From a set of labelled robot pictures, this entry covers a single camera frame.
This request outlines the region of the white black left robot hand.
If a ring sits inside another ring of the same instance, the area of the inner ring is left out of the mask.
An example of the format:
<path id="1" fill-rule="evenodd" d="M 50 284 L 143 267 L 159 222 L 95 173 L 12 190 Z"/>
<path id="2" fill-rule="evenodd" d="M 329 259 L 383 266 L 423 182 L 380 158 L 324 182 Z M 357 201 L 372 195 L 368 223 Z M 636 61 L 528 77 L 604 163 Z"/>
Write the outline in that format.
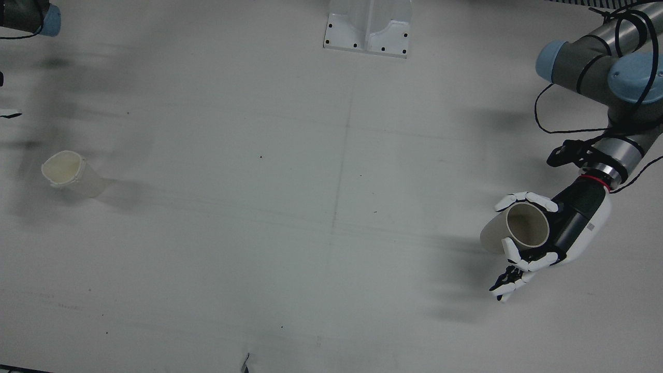
<path id="1" fill-rule="evenodd" d="M 515 238 L 500 239 L 499 247 L 509 266 L 489 289 L 499 302 L 506 302 L 537 271 L 580 257 L 607 221 L 612 208 L 609 185 L 592 175 L 579 176 L 553 198 L 532 192 L 507 194 L 496 203 L 495 211 L 502 213 L 514 205 L 534 207 L 544 215 L 550 230 L 542 245 L 526 250 L 519 250 Z"/>

